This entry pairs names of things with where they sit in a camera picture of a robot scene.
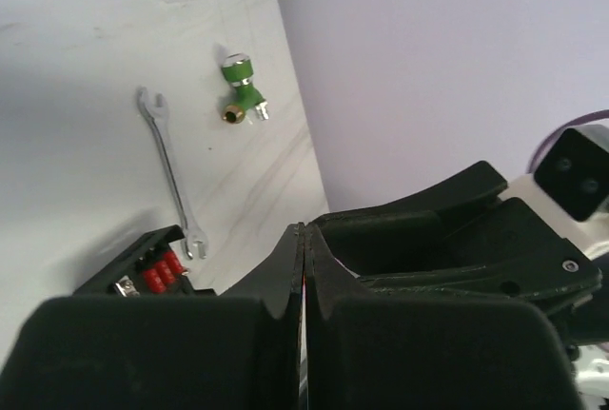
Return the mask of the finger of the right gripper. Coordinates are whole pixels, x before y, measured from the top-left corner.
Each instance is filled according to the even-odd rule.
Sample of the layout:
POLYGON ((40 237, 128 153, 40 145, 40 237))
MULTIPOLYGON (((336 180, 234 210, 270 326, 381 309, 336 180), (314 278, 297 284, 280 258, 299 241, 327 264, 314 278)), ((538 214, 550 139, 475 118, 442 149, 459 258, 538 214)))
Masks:
POLYGON ((485 161, 405 198, 371 207, 324 214, 313 221, 324 232, 341 226, 365 225, 401 217, 452 222, 469 217, 497 201, 507 181, 485 161))
POLYGON ((332 255, 382 296, 570 305, 600 288, 599 269, 518 198, 453 211, 328 215, 318 227, 332 255))

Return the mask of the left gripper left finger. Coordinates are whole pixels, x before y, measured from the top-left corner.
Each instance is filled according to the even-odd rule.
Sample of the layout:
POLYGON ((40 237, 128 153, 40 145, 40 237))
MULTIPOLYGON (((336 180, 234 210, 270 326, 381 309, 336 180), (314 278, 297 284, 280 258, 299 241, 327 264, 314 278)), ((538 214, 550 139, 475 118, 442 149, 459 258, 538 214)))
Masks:
POLYGON ((303 225, 215 297, 75 296, 23 324, 1 373, 5 409, 295 409, 303 225))

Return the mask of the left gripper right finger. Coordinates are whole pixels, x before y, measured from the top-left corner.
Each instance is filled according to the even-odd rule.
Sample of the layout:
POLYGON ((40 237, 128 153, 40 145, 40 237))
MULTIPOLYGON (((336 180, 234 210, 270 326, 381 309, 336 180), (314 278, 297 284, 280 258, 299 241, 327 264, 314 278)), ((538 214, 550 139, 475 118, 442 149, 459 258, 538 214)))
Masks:
POLYGON ((575 305, 382 296, 304 242, 309 402, 315 409, 579 409, 575 305))

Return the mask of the black fuse box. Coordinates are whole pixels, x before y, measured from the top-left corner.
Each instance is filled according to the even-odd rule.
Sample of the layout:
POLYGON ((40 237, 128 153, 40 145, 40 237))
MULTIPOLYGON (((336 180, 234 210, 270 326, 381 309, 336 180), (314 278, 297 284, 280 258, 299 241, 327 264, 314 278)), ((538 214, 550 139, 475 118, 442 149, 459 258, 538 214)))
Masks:
POLYGON ((118 257, 81 284, 73 294, 75 296, 94 295, 121 298, 215 297, 217 293, 212 288, 196 289, 193 287, 188 270, 183 264, 185 272, 182 275, 174 275, 176 282, 167 286, 165 293, 152 294, 147 289, 142 273, 154 268, 156 262, 163 260, 163 255, 167 251, 173 251, 176 254, 171 245, 183 240, 184 237, 184 233, 178 225, 145 233, 118 257))

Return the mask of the red blade fuse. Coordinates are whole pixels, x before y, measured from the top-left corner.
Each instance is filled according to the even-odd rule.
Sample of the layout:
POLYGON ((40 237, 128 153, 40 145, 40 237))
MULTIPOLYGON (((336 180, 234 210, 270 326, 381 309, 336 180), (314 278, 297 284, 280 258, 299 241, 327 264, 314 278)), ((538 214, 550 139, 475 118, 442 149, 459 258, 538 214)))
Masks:
POLYGON ((173 275, 182 275, 185 272, 185 268, 182 266, 179 258, 173 251, 167 251, 163 255, 163 259, 173 275))

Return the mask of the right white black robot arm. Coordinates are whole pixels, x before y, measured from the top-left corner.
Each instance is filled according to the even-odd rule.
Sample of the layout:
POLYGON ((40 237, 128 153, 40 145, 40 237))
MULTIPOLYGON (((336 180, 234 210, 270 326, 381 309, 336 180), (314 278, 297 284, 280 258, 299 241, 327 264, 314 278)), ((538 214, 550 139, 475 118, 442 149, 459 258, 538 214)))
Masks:
POLYGON ((600 409, 608 218, 480 162, 318 218, 305 242, 314 409, 600 409))

